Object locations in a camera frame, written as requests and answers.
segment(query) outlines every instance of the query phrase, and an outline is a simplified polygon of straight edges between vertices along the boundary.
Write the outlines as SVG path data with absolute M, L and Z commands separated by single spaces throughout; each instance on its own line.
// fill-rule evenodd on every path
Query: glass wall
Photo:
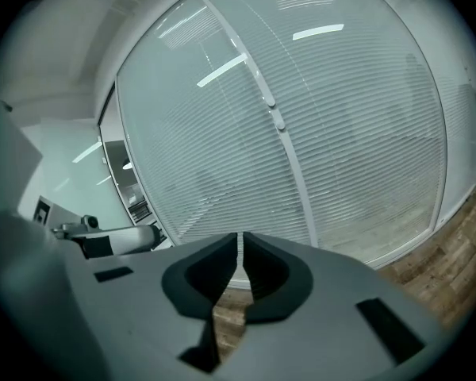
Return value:
M 476 41 L 448 0 L 386 1 L 423 49 L 443 106 L 447 177 L 441 225 L 476 183 Z
M 443 113 L 384 0 L 210 2 L 174 5 L 117 77 L 131 161 L 173 241 L 247 230 L 309 243 L 293 164 L 225 23 L 284 117 L 319 247 L 367 262 L 433 229 Z
M 40 147 L 45 198 L 79 216 L 96 216 L 101 229 L 131 225 L 103 162 L 93 120 L 42 119 Z
M 156 225 L 159 227 L 159 222 L 152 213 L 148 200 L 144 196 L 143 188 L 137 180 L 134 165 L 129 159 L 114 89 L 106 103 L 99 127 L 106 163 L 109 167 L 109 182 L 115 185 L 131 222 L 134 225 Z M 159 230 L 163 241 L 166 237 L 161 227 Z

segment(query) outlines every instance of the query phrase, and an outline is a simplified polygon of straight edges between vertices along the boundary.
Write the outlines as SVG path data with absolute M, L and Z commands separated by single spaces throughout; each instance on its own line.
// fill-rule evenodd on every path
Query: white ceiling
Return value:
M 19 125 L 94 116 L 94 79 L 111 40 L 141 0 L 41 0 L 0 44 L 0 99 Z

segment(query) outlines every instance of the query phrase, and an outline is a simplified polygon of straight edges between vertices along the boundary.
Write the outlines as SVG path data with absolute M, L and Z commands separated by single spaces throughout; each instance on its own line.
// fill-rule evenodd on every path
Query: floor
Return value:
M 425 304 L 445 326 L 453 326 L 476 305 L 476 189 L 457 214 L 408 255 L 378 271 Z M 213 309 L 221 359 L 244 335 L 250 291 L 227 289 Z

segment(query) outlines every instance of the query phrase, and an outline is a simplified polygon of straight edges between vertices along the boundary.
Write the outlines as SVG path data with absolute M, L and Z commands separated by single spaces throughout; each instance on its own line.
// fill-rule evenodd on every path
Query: window blind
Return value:
M 290 165 L 245 60 L 201 0 L 182 0 L 118 73 L 132 161 L 177 245 L 245 230 L 309 243 Z M 235 279 L 246 279 L 241 267 Z
M 210 0 L 270 87 L 319 246 L 371 261 L 426 233 L 445 172 L 427 64 L 383 0 Z
M 476 183 L 476 46 L 447 0 L 386 0 L 424 50 L 443 106 L 447 177 L 439 224 Z

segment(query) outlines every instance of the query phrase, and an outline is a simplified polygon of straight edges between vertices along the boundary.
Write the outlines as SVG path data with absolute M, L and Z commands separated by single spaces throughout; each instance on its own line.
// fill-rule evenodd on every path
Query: ceiling light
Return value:
M 69 183 L 69 178 L 65 179 L 59 186 L 57 186 L 54 191 L 58 192 L 60 189 L 62 189 L 65 185 Z
M 102 141 L 101 141 L 101 137 L 98 138 L 98 142 L 96 142 L 95 144 L 91 145 L 90 147 L 88 147 L 85 151 L 83 151 L 81 154 L 79 154 L 78 156 L 76 156 L 72 162 L 74 164 L 77 164 L 80 160 L 82 160 L 85 156 L 88 156 L 90 155 L 93 151 L 95 151 L 97 148 L 100 148 L 102 146 Z
M 228 71 L 232 67 L 235 67 L 237 64 L 241 64 L 246 59 L 247 59 L 247 54 L 241 54 L 240 56 L 237 56 L 234 60 L 230 60 L 229 62 L 227 62 L 224 65 L 222 65 L 221 67 L 219 67 L 216 71 L 213 71 L 208 76 L 201 79 L 198 82 L 198 86 L 203 87 L 204 85 L 210 83 L 215 78 L 218 78 L 220 75 L 222 75 L 224 72 Z
M 316 27 L 315 29 L 306 29 L 299 33 L 293 34 L 293 41 L 300 40 L 301 38 L 311 37 L 312 35 L 330 33 L 332 31 L 340 31 L 344 27 L 344 24 L 325 25 L 324 27 Z
M 104 178 L 101 182 L 98 183 L 98 185 L 100 185 L 101 183 L 104 183 L 104 182 L 107 181 L 108 179 L 111 179 L 111 175 L 108 176 L 107 178 Z
M 124 161 L 123 165 L 121 166 L 121 168 L 122 168 L 122 169 L 125 169 L 125 170 L 127 170 L 127 169 L 132 169 L 132 164 L 131 164 L 129 158 L 125 159 L 125 161 Z

